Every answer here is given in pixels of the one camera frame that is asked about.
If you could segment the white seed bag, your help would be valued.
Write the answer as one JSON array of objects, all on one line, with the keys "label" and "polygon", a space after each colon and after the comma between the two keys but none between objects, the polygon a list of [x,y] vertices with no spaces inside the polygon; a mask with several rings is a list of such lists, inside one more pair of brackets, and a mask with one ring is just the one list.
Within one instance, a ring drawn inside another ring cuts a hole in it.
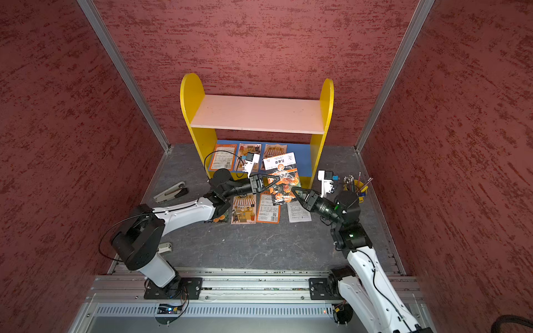
[{"label": "white seed bag", "polygon": [[311,213],[305,210],[298,201],[287,203],[290,223],[311,222]]}]

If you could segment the marigold seed bag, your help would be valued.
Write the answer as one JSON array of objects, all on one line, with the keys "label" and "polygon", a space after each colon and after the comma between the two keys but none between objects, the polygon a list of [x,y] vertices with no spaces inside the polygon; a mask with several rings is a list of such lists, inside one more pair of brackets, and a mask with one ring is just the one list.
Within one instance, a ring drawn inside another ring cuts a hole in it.
[{"label": "marigold seed bag", "polygon": [[271,194],[275,205],[284,205],[295,201],[292,187],[300,187],[301,180],[296,165],[294,153],[286,153],[273,158],[263,159],[263,165],[268,174],[278,175],[281,178],[281,191]]},{"label": "marigold seed bag", "polygon": [[208,223],[228,223],[231,221],[232,208],[229,208],[222,215],[208,221]]}]

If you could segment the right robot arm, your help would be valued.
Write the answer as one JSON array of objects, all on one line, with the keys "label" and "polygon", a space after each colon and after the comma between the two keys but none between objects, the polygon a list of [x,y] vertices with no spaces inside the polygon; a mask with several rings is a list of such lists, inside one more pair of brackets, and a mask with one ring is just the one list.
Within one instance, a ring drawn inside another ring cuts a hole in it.
[{"label": "right robot arm", "polygon": [[330,201],[314,190],[293,187],[302,208],[330,223],[335,250],[348,265],[332,271],[333,286],[344,303],[341,311],[352,312],[368,332],[431,332],[409,311],[384,273],[373,244],[359,222],[359,196],[342,191]]}]

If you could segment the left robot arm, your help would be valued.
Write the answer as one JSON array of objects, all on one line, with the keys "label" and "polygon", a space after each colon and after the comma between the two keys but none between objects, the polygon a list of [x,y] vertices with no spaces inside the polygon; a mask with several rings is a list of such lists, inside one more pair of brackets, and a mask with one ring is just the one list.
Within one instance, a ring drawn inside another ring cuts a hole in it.
[{"label": "left robot arm", "polygon": [[261,173],[236,180],[229,170],[219,169],[208,181],[210,191],[195,201],[167,208],[137,206],[128,218],[110,228],[110,245],[119,262],[147,278],[146,299],[190,299],[177,270],[159,254],[162,237],[193,223],[221,217],[236,196],[261,194],[279,180],[279,176]]}]

